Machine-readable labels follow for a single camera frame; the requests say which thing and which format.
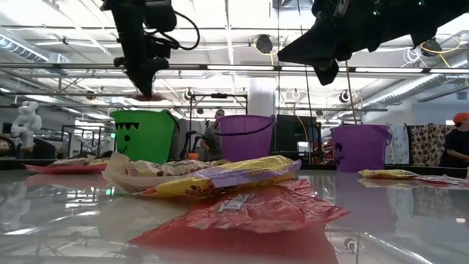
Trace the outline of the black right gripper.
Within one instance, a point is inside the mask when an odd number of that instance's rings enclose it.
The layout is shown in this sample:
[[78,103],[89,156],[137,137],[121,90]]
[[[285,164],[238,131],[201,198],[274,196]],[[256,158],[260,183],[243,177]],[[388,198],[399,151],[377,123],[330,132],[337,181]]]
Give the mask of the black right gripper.
[[373,0],[315,0],[313,26],[282,48],[282,62],[317,62],[314,67],[322,85],[334,81],[339,61],[356,51],[377,49],[377,4]]

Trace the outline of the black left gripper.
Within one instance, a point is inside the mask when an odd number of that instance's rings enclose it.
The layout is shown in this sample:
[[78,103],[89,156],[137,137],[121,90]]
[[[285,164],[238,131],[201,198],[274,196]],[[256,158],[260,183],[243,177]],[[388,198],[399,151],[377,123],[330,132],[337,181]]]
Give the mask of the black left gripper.
[[[179,45],[156,37],[177,25],[173,7],[110,7],[123,56],[114,64],[126,69],[128,78],[144,96],[151,97],[155,74],[169,68],[168,58]],[[148,72],[148,78],[141,72]]]

